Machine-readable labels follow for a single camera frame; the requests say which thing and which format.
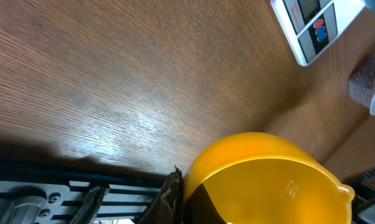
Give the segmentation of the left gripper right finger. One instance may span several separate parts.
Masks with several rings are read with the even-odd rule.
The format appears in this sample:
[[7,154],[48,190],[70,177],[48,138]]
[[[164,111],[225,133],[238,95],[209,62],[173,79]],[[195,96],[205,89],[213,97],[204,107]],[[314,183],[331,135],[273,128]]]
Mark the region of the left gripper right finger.
[[181,224],[184,179],[180,169],[168,174],[154,202],[139,224]]

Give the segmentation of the yellow measuring scoop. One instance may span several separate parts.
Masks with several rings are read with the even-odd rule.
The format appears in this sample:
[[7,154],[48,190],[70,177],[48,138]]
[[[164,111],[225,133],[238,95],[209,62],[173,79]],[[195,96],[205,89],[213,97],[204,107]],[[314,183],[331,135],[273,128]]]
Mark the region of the yellow measuring scoop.
[[349,224],[355,192],[304,150],[267,133],[227,136],[184,177],[184,223]]

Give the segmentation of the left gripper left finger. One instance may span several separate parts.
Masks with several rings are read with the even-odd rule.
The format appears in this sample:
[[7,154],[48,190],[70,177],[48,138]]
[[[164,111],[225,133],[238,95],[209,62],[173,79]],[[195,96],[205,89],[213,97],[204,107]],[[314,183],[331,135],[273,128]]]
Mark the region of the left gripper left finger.
[[92,224],[98,215],[104,197],[109,193],[109,187],[96,186],[91,188],[83,198],[83,204],[75,214],[70,224]]

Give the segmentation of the red beans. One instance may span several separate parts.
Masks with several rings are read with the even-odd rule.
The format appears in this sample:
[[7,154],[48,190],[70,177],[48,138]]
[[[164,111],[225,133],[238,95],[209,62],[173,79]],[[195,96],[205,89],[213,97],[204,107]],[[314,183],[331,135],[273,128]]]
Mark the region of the red beans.
[[368,55],[350,75],[349,95],[359,104],[370,108],[375,94],[375,54]]

